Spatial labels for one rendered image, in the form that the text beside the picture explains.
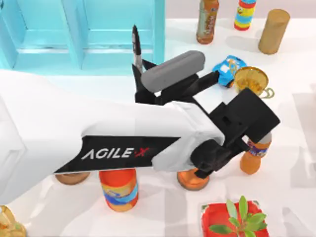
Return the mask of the brown round cup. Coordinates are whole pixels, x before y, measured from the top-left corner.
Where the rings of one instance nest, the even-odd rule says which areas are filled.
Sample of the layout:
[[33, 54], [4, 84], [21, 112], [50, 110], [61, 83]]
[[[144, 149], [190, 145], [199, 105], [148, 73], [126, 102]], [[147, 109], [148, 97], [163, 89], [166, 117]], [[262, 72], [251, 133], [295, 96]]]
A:
[[65, 185], [76, 185], [83, 182], [90, 172], [81, 172], [81, 173], [69, 173], [69, 174], [55, 174], [56, 179]]

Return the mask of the light blue rack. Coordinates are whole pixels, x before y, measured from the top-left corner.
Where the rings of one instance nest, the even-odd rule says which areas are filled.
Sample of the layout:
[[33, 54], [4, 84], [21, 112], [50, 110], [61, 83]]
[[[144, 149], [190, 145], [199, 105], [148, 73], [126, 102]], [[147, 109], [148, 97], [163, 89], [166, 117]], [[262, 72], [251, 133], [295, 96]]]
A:
[[130, 75], [133, 26], [143, 58], [162, 63], [165, 0], [0, 0], [0, 69]]

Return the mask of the red plant pot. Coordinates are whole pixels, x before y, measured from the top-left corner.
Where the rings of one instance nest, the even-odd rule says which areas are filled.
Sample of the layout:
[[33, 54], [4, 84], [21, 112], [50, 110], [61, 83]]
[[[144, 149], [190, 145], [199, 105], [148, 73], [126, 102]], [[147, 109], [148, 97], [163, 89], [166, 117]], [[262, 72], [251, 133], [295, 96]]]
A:
[[241, 196], [233, 203], [212, 203], [202, 206], [203, 237], [270, 237], [266, 214], [259, 202]]

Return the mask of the pale grey rounded box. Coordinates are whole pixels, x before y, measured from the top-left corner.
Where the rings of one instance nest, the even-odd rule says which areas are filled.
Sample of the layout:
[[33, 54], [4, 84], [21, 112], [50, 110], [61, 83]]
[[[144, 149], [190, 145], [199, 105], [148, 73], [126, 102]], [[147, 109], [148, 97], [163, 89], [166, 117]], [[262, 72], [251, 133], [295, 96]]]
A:
[[141, 83], [147, 90], [155, 93], [201, 71], [204, 64], [204, 53], [190, 50], [146, 70], [141, 75]]

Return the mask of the orange can blue label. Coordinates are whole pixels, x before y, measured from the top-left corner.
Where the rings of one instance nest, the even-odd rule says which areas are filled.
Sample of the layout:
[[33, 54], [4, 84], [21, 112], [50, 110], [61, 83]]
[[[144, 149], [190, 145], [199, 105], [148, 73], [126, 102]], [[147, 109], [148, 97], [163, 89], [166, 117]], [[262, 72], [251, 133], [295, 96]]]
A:
[[138, 201], [136, 169], [107, 170], [98, 172], [103, 196], [109, 208], [116, 212], [132, 209]]

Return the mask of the red yellow blue can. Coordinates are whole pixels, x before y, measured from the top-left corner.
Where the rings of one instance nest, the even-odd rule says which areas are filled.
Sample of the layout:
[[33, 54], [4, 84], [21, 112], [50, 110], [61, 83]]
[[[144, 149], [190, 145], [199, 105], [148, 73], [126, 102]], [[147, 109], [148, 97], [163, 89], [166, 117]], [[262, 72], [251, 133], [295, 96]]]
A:
[[234, 28], [239, 31], [249, 29], [257, 0], [239, 0], [237, 13], [234, 20]]

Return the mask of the tan cylinder cup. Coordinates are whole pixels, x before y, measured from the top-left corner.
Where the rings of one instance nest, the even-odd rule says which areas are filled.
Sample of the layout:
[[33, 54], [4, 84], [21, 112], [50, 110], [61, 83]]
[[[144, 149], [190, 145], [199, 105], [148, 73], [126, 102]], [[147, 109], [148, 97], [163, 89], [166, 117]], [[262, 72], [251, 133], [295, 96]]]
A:
[[286, 10], [276, 8], [269, 11], [258, 43], [262, 53], [272, 55], [278, 52], [289, 20], [290, 14]]

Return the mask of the brown tea bottle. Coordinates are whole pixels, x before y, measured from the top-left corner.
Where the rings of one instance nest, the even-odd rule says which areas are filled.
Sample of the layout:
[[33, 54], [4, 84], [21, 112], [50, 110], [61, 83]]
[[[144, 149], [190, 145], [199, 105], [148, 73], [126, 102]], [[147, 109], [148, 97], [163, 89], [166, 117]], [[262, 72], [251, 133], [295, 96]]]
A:
[[218, 0], [200, 0], [196, 33], [200, 44], [210, 44], [213, 41], [218, 9]]

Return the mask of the dark orange bottle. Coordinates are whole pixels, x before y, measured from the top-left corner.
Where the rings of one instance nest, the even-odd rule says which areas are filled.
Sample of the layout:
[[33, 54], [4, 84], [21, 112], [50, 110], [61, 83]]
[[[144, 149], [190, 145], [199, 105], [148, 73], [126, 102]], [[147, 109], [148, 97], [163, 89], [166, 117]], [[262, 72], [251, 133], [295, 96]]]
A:
[[179, 184], [189, 191], [198, 191], [203, 189], [209, 182], [209, 177], [202, 179], [195, 175], [197, 168], [177, 172]]

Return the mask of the gold trophy cup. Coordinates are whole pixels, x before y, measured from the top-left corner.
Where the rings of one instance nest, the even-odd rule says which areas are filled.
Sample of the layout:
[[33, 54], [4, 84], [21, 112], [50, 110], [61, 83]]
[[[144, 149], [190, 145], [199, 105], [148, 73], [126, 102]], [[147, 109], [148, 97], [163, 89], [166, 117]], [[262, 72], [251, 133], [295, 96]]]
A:
[[275, 92], [268, 87], [269, 78], [265, 72], [256, 67], [243, 67], [234, 75], [234, 86], [237, 93], [248, 88], [261, 99], [271, 99]]

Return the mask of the golden trophy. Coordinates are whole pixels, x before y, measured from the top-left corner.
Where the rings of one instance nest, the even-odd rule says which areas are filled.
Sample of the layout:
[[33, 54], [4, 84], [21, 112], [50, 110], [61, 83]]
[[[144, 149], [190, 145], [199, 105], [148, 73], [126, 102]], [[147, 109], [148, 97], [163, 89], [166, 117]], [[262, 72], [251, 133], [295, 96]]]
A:
[[27, 237], [25, 227], [5, 205], [0, 205], [0, 237]]

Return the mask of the orange bottle with label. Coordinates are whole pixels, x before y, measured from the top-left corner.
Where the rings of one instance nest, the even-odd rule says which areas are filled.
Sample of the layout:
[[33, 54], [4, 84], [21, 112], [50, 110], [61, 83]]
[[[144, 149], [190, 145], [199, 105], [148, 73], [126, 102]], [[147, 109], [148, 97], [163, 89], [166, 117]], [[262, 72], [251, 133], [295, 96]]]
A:
[[248, 175], [256, 173], [260, 168], [261, 158], [266, 155], [271, 142], [271, 132], [264, 136], [258, 143], [254, 143], [248, 139], [247, 145], [249, 146], [249, 150], [241, 157], [240, 169]]

